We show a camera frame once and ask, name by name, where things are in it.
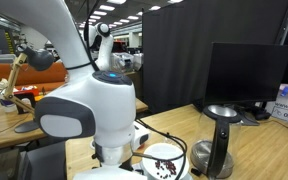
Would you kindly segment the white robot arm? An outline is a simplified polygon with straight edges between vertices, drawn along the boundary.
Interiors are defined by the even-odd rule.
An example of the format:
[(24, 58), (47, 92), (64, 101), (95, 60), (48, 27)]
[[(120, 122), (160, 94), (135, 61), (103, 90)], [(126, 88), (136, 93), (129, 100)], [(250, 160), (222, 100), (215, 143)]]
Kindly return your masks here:
[(51, 41), (69, 73), (69, 81), (35, 106), (35, 120), (47, 135), (92, 137), (100, 166), (73, 180), (147, 180), (130, 167), (136, 97), (132, 81), (97, 71), (64, 0), (0, 0), (0, 13), (26, 24)]

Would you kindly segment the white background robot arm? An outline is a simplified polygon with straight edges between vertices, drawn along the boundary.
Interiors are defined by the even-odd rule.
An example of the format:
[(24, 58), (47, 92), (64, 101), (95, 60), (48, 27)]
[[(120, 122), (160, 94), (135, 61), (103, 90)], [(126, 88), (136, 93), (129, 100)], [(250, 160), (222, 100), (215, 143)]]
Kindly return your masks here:
[(102, 22), (97, 23), (95, 26), (86, 25), (83, 35), (87, 48), (90, 48), (96, 42), (97, 36), (101, 38), (98, 57), (94, 63), (100, 70), (108, 70), (110, 68), (110, 57), (114, 41), (109, 26)]

